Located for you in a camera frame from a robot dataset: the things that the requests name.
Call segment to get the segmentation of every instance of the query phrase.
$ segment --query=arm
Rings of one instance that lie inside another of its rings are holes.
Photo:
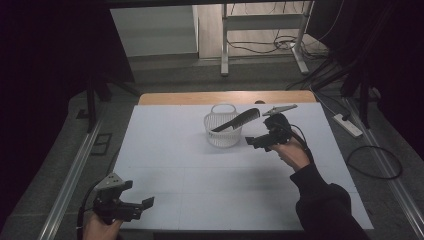
[[[342,187],[328,185],[322,179],[299,142],[292,138],[288,143],[270,149],[295,171],[290,179],[300,192],[296,212],[311,239],[369,239],[351,215],[349,194]]]

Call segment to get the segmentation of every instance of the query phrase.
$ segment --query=power strip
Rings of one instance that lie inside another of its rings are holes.
[[[351,123],[349,120],[344,121],[342,118],[343,118],[343,115],[341,114],[337,114],[336,116],[333,117],[333,119],[338,124],[340,124],[340,126],[342,126],[348,133],[350,133],[352,137],[357,138],[362,135],[362,131],[359,130],[359,128],[353,125],[353,123]]]

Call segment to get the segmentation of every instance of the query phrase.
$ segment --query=black curtain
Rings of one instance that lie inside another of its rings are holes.
[[[359,0],[345,46],[331,52],[342,64],[350,63],[372,31],[372,24],[388,1]],[[370,85],[381,93],[378,106],[388,121],[424,159],[424,7],[416,1],[397,1],[365,67]]]
[[[2,1],[0,224],[39,170],[89,76],[134,81],[109,9]]]

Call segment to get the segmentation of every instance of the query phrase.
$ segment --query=aluminum rail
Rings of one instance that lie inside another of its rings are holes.
[[[99,129],[103,123],[104,115],[107,111],[106,103],[100,103],[97,123],[94,125],[91,133],[88,133],[84,138],[74,162],[65,178],[65,181],[60,189],[56,201],[50,210],[49,216],[38,236],[40,240],[54,239],[59,228],[59,225],[65,215],[66,208],[74,193],[75,187],[84,169],[91,148],[96,140]]]
[[[355,103],[353,102],[353,99],[343,99],[343,101],[346,103],[346,106],[351,110],[351,116],[354,119],[356,125],[363,132],[365,137],[364,140],[370,145],[379,146],[376,137],[372,133],[372,130],[365,128],[365,126],[362,124],[358,116],[358,109]],[[393,168],[385,153],[373,149],[372,154],[374,156],[374,160],[376,161],[378,167],[384,175],[389,177],[394,176],[396,174],[395,169]],[[401,206],[403,212],[408,218],[409,223],[414,229],[418,239],[424,240],[423,214],[421,213],[421,210],[418,208],[411,194],[399,178],[390,180],[387,183],[389,184],[393,195],[396,197],[399,205]]]

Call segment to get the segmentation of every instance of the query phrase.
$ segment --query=black cable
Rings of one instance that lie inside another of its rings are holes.
[[[392,157],[393,157],[393,159],[395,159],[395,160],[396,160],[396,163],[398,164],[398,167],[399,167],[399,171],[398,171],[398,173],[397,173],[395,176],[391,176],[391,177],[381,177],[381,176],[377,176],[377,175],[373,175],[373,174],[370,174],[370,173],[364,172],[364,171],[360,170],[359,168],[357,168],[357,167],[353,166],[353,165],[350,163],[350,160],[351,160],[351,158],[352,158],[352,155],[353,155],[355,152],[357,152],[357,151],[359,151],[359,150],[361,150],[361,149],[364,149],[364,148],[374,148],[374,149],[379,149],[379,150],[381,150],[381,151],[384,151],[384,152],[388,153],[390,156],[392,156]],[[356,148],[355,150],[353,150],[353,151],[349,154],[349,156],[346,158],[346,165],[347,165],[347,166],[349,166],[349,167],[351,167],[352,169],[356,170],[357,172],[359,172],[359,173],[361,173],[361,174],[363,174],[363,175],[367,176],[367,177],[375,178],[375,179],[393,180],[393,179],[396,179],[396,178],[400,177],[400,176],[402,175],[402,173],[403,173],[403,166],[402,166],[402,163],[400,162],[399,158],[397,158],[397,157],[396,157],[396,156],[395,156],[392,152],[390,152],[389,150],[387,150],[387,149],[385,149],[385,148],[378,147],[378,146],[372,146],[372,145],[365,145],[365,146],[361,146],[361,147],[358,147],[358,148]]]
[[[283,41],[278,41],[278,42],[277,42],[277,40],[278,40],[278,39],[280,39],[280,38],[291,38],[291,40],[283,40]],[[244,49],[244,50],[251,51],[251,52],[254,52],[254,53],[266,54],[266,53],[275,52],[275,51],[277,51],[277,50],[279,50],[279,49],[288,50],[289,48],[281,48],[281,47],[279,47],[277,44],[279,43],[279,44],[281,44],[281,45],[282,45],[282,44],[284,44],[284,43],[294,42],[294,40],[295,40],[295,39],[296,39],[296,37],[293,37],[293,36],[278,36],[278,32],[277,32],[277,36],[275,37],[274,42],[251,42],[251,41],[230,42],[230,41],[228,41],[228,40],[227,40],[227,42],[228,42],[228,44],[229,44],[231,47],[233,47],[233,48],[240,48],[240,49]],[[270,51],[266,51],[266,52],[259,52],[259,51],[256,51],[256,50],[253,50],[253,49],[250,49],[250,48],[246,48],[246,47],[234,46],[234,44],[262,44],[262,45],[274,45],[274,46],[275,46],[275,49],[270,50]]]
[[[303,56],[309,60],[316,60],[316,59],[326,59],[328,58],[328,55],[323,54],[312,54],[306,49],[305,43],[302,41],[300,44],[300,47],[302,48]]]
[[[302,129],[300,129],[300,127],[294,124],[290,124],[290,126],[295,127],[297,130],[299,130],[300,134],[302,134],[303,141],[305,141],[305,144],[307,145],[308,143],[306,142],[306,137],[305,137],[305,134],[303,134]]]
[[[316,81],[317,79],[319,79],[319,78],[321,78],[321,77],[323,77],[323,76],[325,76],[325,75],[329,74],[329,73],[330,73],[331,71],[333,71],[336,67],[337,67],[337,64],[334,64],[334,66],[333,66],[332,68],[330,68],[329,70],[327,70],[325,73],[322,73],[322,74],[320,74],[320,75],[318,75],[318,76],[316,76],[316,77],[314,77],[314,78],[310,79],[310,82],[311,82],[311,83],[309,84],[309,87],[311,87],[311,85],[312,85],[312,81]],[[304,89],[306,88],[306,83],[308,83],[308,81],[305,81],[299,89],[300,89],[300,90],[304,90]]]
[[[234,7],[236,6],[236,4],[234,3],[233,4],[233,8],[231,9],[231,13],[230,13],[230,15],[233,15],[233,11],[234,11]]]
[[[327,109],[328,111],[330,111],[333,114],[333,116],[336,116],[337,115],[336,112],[334,112],[333,110],[331,110],[331,108],[328,107],[327,104],[324,103],[324,101],[322,101],[322,99],[314,92],[314,90],[310,87],[310,85],[309,85],[309,90],[314,94],[314,96],[316,98],[318,98],[319,102],[321,103],[322,106],[325,107],[325,109]]]
[[[233,44],[231,44],[231,42],[229,42],[228,40],[227,40],[227,43],[228,43],[231,47],[233,47],[233,48],[239,48],[239,49],[247,50],[247,51],[254,52],[254,53],[258,53],[258,54],[272,53],[272,52],[275,52],[275,51],[277,51],[277,50],[278,50],[278,48],[275,48],[275,49],[270,50],[270,51],[266,51],[266,52],[259,52],[259,51],[255,51],[255,50],[250,49],[250,48],[234,46],[234,45],[233,45]]]
[[[87,204],[87,199],[90,196],[90,193],[93,191],[94,187],[96,187],[97,184],[99,184],[101,181],[95,182],[93,185],[90,186],[88,191],[85,193],[84,199],[81,202],[81,206],[78,210],[78,217],[77,217],[77,238],[78,240],[82,240],[82,237],[84,235],[84,212],[86,211],[85,205]]]
[[[268,14],[271,14],[272,12],[274,12],[276,7],[277,7],[277,2],[274,3],[274,8]]]
[[[336,99],[334,99],[334,98],[332,98],[332,97],[330,97],[330,96],[328,96],[328,95],[325,95],[324,93],[322,93],[322,92],[317,92],[317,93],[319,93],[320,95],[322,95],[322,96],[324,96],[324,97],[326,97],[326,98],[328,98],[328,99],[330,99],[330,100],[332,100],[332,101],[334,101],[335,103],[337,103],[341,108],[343,108],[346,112],[348,112],[348,115],[350,116],[350,111],[349,111],[349,109],[347,109],[347,107],[346,106],[344,106],[343,104],[341,104],[339,101],[337,101]]]
[[[297,9],[296,9],[295,1],[293,1],[293,10],[294,10],[295,13],[298,13]]]
[[[289,85],[287,85],[287,87],[286,87],[286,91],[287,90],[290,90],[292,87],[294,87],[294,86],[296,86],[296,85],[298,85],[298,84],[301,84],[301,83],[304,83],[304,82],[306,82],[306,81],[309,81],[311,78],[313,78],[316,74],[318,74],[319,72],[321,72],[323,69],[325,69],[328,65],[330,65],[330,63],[333,61],[333,58],[328,58],[328,59],[326,59],[324,62],[322,62],[321,63],[321,65],[317,68],[317,69],[315,69],[312,73],[310,73],[308,76],[306,76],[304,79],[302,79],[302,80],[300,80],[300,81],[297,81],[297,82],[294,82],[294,83],[291,83],[291,84],[289,84]]]
[[[281,125],[281,124],[279,124],[279,123],[273,123],[273,124],[275,124],[275,125],[277,125],[277,126],[279,126],[281,129],[283,129],[284,131],[286,131],[286,132],[288,132],[288,133],[290,133],[290,135],[294,138],[294,139],[296,139],[299,143],[300,143],[300,145],[302,145],[302,148],[303,148],[303,151],[306,153],[306,156],[309,158],[309,161],[311,162],[311,163],[314,163],[315,162],[315,160],[314,160],[314,156],[312,155],[312,152],[311,152],[311,150],[309,149],[309,147],[308,147],[308,144],[306,144],[306,139],[305,140],[303,140],[296,132],[294,132],[293,130],[291,130],[291,129],[288,129],[288,128],[286,128],[286,127],[284,127],[283,125]],[[302,132],[302,130],[300,130],[300,128],[299,127],[297,127],[297,126],[295,126],[296,128],[298,128],[299,129],[299,131],[301,132],[301,134],[303,135],[303,132]]]

